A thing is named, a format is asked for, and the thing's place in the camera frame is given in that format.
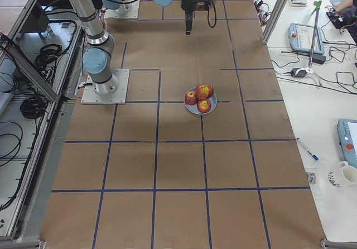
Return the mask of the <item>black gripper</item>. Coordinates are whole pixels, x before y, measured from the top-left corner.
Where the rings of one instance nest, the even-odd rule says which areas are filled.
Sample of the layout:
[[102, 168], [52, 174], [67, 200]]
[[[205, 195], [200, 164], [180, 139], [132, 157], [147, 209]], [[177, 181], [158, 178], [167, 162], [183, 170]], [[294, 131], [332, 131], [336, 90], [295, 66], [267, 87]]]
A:
[[192, 15], [197, 9], [199, 0], [181, 0], [181, 8], [185, 11], [185, 34], [190, 35], [192, 30]]

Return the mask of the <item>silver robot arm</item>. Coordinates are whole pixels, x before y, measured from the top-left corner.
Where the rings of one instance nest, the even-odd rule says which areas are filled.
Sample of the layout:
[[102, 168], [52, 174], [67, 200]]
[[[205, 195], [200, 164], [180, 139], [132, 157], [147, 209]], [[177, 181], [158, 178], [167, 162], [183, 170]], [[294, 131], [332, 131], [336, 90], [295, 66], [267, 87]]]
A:
[[[99, 15], [96, 13], [92, 0], [69, 0], [73, 10], [81, 22], [87, 36], [89, 50], [83, 56], [83, 66], [93, 82], [93, 91], [98, 95], [108, 95], [118, 89], [119, 78], [110, 68], [110, 61], [114, 49], [114, 38], [104, 28]], [[128, 5], [129, 0], [119, 0], [116, 8], [121, 4]], [[154, 1], [166, 7], [173, 0], [145, 0]]]
[[128, 12], [132, 9], [130, 0], [102, 0], [103, 5], [110, 10], [118, 10], [118, 12]]

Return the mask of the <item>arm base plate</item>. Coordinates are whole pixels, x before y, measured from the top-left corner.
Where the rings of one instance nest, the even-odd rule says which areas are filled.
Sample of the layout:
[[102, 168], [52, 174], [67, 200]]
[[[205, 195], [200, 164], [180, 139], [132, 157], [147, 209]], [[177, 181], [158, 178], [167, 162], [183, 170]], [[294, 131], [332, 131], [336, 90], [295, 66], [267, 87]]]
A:
[[106, 9], [104, 18], [117, 18], [123, 20], [135, 20], [138, 18], [140, 1], [125, 4], [103, 1], [103, 4]]
[[111, 79], [103, 84], [92, 81], [88, 75], [81, 98], [82, 104], [125, 104], [130, 69], [113, 69]]

